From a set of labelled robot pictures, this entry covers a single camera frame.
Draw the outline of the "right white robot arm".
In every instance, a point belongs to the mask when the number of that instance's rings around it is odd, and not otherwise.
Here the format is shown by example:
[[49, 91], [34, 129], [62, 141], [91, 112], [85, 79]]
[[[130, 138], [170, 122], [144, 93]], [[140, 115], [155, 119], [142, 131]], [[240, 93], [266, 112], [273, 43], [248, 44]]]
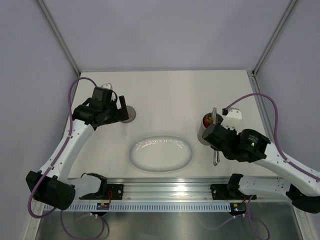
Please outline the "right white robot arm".
[[320, 212], [320, 174], [299, 161], [281, 155], [277, 146], [253, 129], [236, 130], [220, 124], [210, 125], [202, 134], [213, 150], [230, 161], [251, 163], [275, 173], [279, 179], [262, 179], [240, 173], [231, 175], [226, 199], [261, 196], [283, 198], [304, 212]]

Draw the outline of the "metal tongs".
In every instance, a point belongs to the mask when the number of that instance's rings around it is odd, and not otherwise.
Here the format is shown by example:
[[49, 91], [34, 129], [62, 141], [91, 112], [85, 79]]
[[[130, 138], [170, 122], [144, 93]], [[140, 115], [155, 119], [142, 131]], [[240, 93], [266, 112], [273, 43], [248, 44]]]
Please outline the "metal tongs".
[[[216, 124], [217, 124], [218, 123], [217, 108], [214, 107], [212, 112], [216, 112]], [[216, 167], [219, 164], [219, 162], [220, 162], [220, 154], [217, 150], [214, 150], [214, 152], [213, 152], [213, 165]]]

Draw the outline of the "brown shrimp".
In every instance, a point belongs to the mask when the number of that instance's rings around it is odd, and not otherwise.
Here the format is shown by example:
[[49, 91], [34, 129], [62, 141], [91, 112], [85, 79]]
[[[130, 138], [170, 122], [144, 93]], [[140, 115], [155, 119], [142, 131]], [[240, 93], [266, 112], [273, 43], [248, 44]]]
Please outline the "brown shrimp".
[[216, 113], [216, 112], [212, 112], [212, 113], [211, 113], [210, 123], [211, 123], [211, 124], [216, 124], [216, 123], [217, 123], [217, 113]]

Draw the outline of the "red sausage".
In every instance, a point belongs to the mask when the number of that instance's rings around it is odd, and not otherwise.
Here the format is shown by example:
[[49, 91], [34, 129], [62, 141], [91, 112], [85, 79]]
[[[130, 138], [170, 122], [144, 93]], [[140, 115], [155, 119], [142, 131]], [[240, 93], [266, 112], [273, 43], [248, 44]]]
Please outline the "red sausage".
[[208, 126], [211, 125], [211, 124], [212, 124], [212, 123], [211, 123], [210, 120], [203, 119], [203, 126], [204, 126], [205, 128], [208, 128]]

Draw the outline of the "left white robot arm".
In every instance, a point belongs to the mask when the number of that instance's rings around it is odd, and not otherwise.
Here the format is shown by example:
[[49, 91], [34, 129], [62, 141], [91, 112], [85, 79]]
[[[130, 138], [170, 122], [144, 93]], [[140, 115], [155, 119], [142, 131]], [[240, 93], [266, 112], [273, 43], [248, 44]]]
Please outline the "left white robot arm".
[[92, 96], [73, 110], [69, 130], [51, 157], [40, 170], [27, 174], [31, 192], [28, 201], [36, 200], [64, 211], [75, 199], [110, 200], [113, 192], [106, 177], [97, 173], [72, 180], [68, 177], [78, 154], [97, 128], [128, 119], [125, 97], [96, 86]]

